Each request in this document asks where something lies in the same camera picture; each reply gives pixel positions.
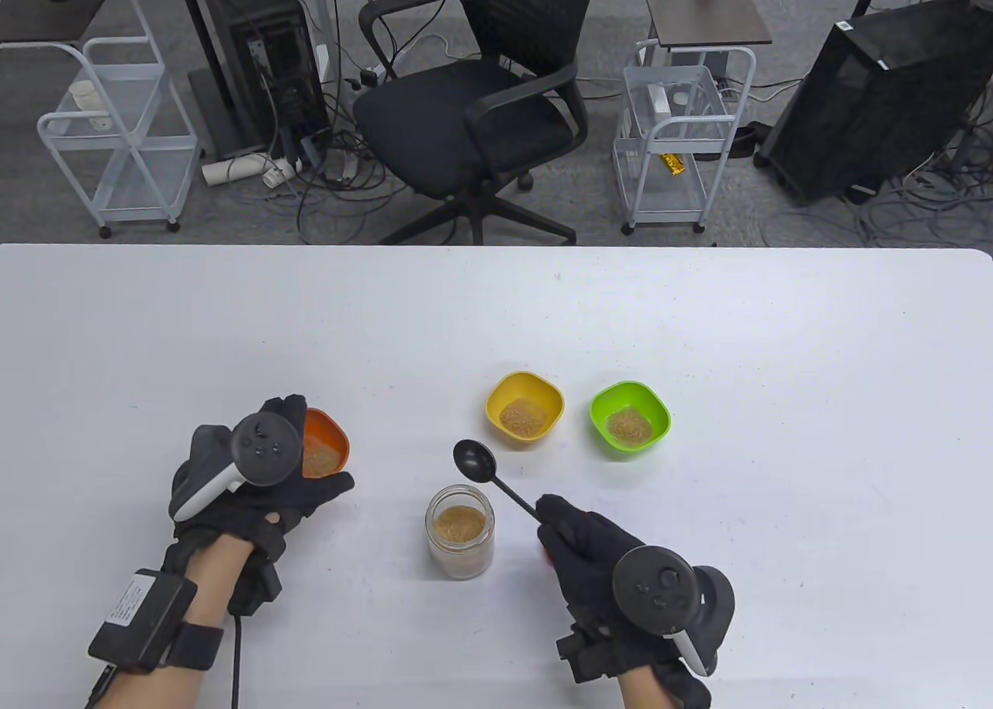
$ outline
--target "glove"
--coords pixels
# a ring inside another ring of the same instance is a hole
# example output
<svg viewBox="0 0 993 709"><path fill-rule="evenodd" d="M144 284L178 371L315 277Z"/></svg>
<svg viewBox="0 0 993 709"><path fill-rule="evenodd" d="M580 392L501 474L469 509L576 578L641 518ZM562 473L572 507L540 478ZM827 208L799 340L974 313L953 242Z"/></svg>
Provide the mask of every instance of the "glove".
<svg viewBox="0 0 993 709"><path fill-rule="evenodd" d="M542 525L538 539L558 575L569 613L572 637L561 639L577 682L651 666L661 687L684 709L710 709L710 691L680 661L669 639L636 627L614 599L614 567L643 542L598 513L584 513L556 495L535 504Z"/></svg>
<svg viewBox="0 0 993 709"><path fill-rule="evenodd" d="M260 411L283 416L301 438L304 436L307 421L304 397L273 398L262 404ZM173 478L173 492L185 481L191 467L217 453L230 453L230 436L227 427L203 425L196 428L189 447L189 460L180 465ZM176 542L166 550L162 570L185 574L189 559L196 551L210 546L223 533L250 541L255 550L241 571L227 609L233 616L251 616L263 603L275 600L282 590L273 565L286 550L286 533L293 531L303 518L311 517L322 504L354 486L355 481L348 472L323 479L304 479L301 453L297 470L277 485L245 483L237 492L221 493L188 521L177 522ZM279 521L266 520L266 515L272 513L279 515Z"/></svg>

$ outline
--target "glass jar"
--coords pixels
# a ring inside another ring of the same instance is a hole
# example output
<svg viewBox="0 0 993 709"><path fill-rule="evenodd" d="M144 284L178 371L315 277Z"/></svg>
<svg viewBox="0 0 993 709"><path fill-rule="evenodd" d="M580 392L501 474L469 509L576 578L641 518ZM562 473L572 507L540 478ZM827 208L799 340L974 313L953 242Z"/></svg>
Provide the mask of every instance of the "glass jar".
<svg viewBox="0 0 993 709"><path fill-rule="evenodd" d="M472 540L456 542L438 532L438 518L452 507L469 507L483 515L483 531ZM465 483L446 486L434 496L424 515L428 548L438 565L453 580L471 580L486 571L493 562L493 508L474 486Z"/></svg>

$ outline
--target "chair seat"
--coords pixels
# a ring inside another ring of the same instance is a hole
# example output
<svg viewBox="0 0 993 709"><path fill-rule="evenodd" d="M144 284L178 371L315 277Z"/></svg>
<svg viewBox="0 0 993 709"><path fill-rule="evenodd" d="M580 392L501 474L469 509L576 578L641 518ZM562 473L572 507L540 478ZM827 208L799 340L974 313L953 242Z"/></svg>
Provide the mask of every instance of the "chair seat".
<svg viewBox="0 0 993 709"><path fill-rule="evenodd" d="M366 92L355 102L355 124L401 181L419 194L444 199L486 177L465 131L465 107L521 82L493 61L456 61ZM565 117L544 96L494 109L479 135L500 172L524 171L573 140Z"/></svg>

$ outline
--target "bowl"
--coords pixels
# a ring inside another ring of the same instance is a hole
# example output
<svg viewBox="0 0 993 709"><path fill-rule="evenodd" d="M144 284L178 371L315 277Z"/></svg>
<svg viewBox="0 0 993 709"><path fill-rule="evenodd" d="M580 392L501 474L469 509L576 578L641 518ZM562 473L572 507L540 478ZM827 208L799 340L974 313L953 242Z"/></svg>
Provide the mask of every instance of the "bowl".
<svg viewBox="0 0 993 709"><path fill-rule="evenodd" d="M652 439L645 445L639 445L636 448L627 446L614 439L610 430L607 429L607 422L611 416L617 414L621 409L627 408L636 409L652 423ZM634 382L634 380L625 380L623 383L618 383L616 386L611 386L602 393L598 393L593 398L593 403L590 404L590 419L603 439L621 453L638 453L652 447L663 439L673 426L673 416L669 414L666 404L663 404L656 396L655 391L643 383Z"/></svg>
<svg viewBox="0 0 993 709"><path fill-rule="evenodd" d="M336 451L341 456L341 463L334 470L323 470L319 475L307 475L307 461L309 454L319 449L320 446L327 446ZM351 446L348 443L348 436L341 431L337 422L326 415L320 409L308 409L307 421L304 424L304 476L308 479L322 479L325 476L332 476L343 470L348 463L348 452Z"/></svg>
<svg viewBox="0 0 993 709"><path fill-rule="evenodd" d="M503 422L500 422L500 414L503 409L507 408L507 404L511 404L519 398L537 404L545 413L545 422L541 431L531 437L525 438L518 435L507 429ZM497 384L493 393L490 393L489 399L486 400L486 415L490 422L493 422L493 426L506 432L514 440L521 441L521 443L535 443L541 440L551 432L562 417L563 411L565 411L565 398L562 396L562 391L533 372L512 372Z"/></svg>

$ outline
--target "yellow bowl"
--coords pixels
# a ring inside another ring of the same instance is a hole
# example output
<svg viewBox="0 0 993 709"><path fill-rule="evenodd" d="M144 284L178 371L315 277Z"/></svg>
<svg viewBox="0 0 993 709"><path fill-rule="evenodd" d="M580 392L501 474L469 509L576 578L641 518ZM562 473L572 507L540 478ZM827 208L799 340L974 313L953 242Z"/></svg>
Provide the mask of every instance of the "yellow bowl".
<svg viewBox="0 0 993 709"><path fill-rule="evenodd" d="M525 438L511 432L500 422L500 412L507 408L507 404L517 401L519 398L527 399L545 412L545 425L541 432L531 438ZM565 398L562 391L542 377L536 376L533 372L512 372L490 393L486 400L486 415L497 427L514 440L521 443L535 443L551 432L562 417L565 411Z"/></svg>

